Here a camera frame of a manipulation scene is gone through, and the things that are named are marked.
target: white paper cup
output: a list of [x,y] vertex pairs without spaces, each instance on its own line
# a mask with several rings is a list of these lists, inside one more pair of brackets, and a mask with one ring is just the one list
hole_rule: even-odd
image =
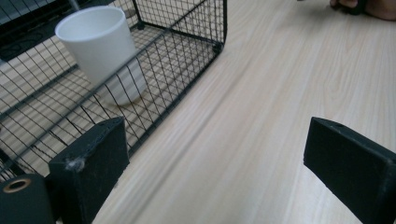
[[[58,23],[55,34],[93,86],[117,72],[136,52],[125,14],[117,7],[90,7],[73,13]],[[127,104],[147,87],[137,60],[129,65],[130,70],[119,72],[121,81],[115,77],[107,83],[111,94],[100,92],[108,103]]]

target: hand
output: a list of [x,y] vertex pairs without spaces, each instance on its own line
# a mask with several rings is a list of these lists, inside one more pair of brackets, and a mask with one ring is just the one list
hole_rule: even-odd
[[[358,0],[330,0],[332,7],[355,7]],[[396,0],[367,0],[365,12],[386,21],[396,21]]]

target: black block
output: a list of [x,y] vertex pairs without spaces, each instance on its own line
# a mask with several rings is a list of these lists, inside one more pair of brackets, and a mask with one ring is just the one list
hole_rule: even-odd
[[64,223],[91,223],[128,165],[122,118],[94,125],[49,162],[64,194]]
[[342,124],[312,118],[304,164],[361,222],[395,220],[395,153]]
[[358,4],[355,7],[350,8],[348,10],[349,14],[358,16],[361,13],[364,13],[364,11],[366,9],[366,3],[367,3],[367,0],[359,0]]

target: black wire mesh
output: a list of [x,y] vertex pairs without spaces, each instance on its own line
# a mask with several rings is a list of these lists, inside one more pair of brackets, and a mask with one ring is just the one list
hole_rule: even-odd
[[[132,156],[225,43],[226,1],[118,0],[111,5],[136,12],[128,24],[138,53],[101,85],[85,78],[53,35],[0,65],[0,181],[20,172],[47,175],[55,155],[93,124],[119,116],[125,117]],[[112,86],[121,85],[128,95],[131,86],[122,80],[134,80],[137,66],[147,88],[120,104]]]
[[[81,8],[118,5],[127,8],[125,0],[78,0]],[[0,59],[10,61],[28,49],[53,36],[56,24],[73,12],[68,0],[2,0],[0,1]]]

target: metal grid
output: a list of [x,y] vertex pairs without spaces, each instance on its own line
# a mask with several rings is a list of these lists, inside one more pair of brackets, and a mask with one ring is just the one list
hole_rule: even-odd
[[[225,42],[226,1],[112,4],[134,6],[136,15],[128,22],[138,53],[101,85],[91,85],[55,36],[0,65],[0,181],[20,172],[47,175],[55,155],[93,124],[119,116],[125,117],[132,156]],[[117,104],[111,85],[128,91],[122,76],[132,76],[137,64],[148,87],[129,104]]]

